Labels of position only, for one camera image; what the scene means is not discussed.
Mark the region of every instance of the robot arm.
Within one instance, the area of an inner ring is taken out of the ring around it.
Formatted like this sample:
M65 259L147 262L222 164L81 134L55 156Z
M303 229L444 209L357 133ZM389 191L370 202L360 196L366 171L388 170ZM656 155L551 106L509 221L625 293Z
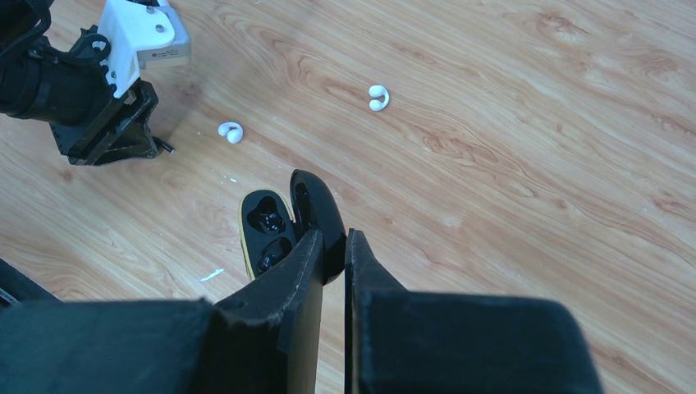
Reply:
M71 164L154 158L158 103L140 70L185 64L190 38L168 2L107 0L99 22L66 53L43 36L53 0L0 2L0 112L46 121Z

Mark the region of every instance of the wooden floor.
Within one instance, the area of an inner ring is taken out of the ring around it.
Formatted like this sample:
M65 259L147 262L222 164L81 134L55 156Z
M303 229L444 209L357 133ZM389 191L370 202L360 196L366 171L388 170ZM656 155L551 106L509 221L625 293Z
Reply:
M219 300L248 281L240 198L298 167L408 288L559 300L608 392L694 392L693 0L172 5L193 61L144 78L176 153L71 167L48 125L3 117L5 260L64 300ZM101 7L56 2L53 44ZM342 388L342 288L319 392Z

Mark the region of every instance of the black robot arm segment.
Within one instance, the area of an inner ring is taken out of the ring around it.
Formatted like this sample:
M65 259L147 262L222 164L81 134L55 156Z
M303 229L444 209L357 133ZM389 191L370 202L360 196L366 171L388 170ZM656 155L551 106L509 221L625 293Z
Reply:
M104 64L111 44L96 26L81 30L68 52L55 49L42 35L51 23L52 2L0 3L2 21L13 21L0 30L0 112L48 122L61 154L75 165L154 158L160 148L171 151L147 126L158 103L151 84L138 79L114 97Z

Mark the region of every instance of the earbud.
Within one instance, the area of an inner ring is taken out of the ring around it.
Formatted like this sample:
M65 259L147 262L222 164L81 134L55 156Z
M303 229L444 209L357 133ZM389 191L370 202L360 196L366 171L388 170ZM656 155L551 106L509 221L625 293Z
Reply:
M263 197L256 208L246 215L246 222L256 231L267 236L285 231L285 221L278 212L278 206L273 197Z
M229 121L227 123L222 123L217 128L217 133L223 137L227 137L227 141L229 141L230 144L236 144L241 141L244 136L244 129L239 123Z
M370 89L368 90L368 93L370 97L373 99L379 98L384 96L384 101L379 101L379 100L372 100L370 101L370 109L373 111L382 111L387 104L389 104L389 92L387 92L387 88L385 88L382 85L374 85L370 86Z
M292 243L285 237L278 238L266 245L261 251L259 260L256 262L256 268L259 270L259 274L265 273L273 268L274 265L280 263L291 251Z

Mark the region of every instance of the white earbud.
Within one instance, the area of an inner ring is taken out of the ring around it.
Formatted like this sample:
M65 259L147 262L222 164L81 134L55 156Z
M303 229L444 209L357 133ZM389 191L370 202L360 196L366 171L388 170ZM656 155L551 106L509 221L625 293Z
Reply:
M385 88L382 85L375 85L375 86L370 86L370 89L368 91L370 97L373 99L377 99L379 97L384 96L384 101L379 101L379 100L372 100L370 101L370 109L373 111L382 111L387 104L389 104L389 92L387 92L387 88Z
M230 144L236 144L244 137L244 129L239 123L233 121L222 123L217 128L217 133L223 137L227 137L227 141L229 141Z

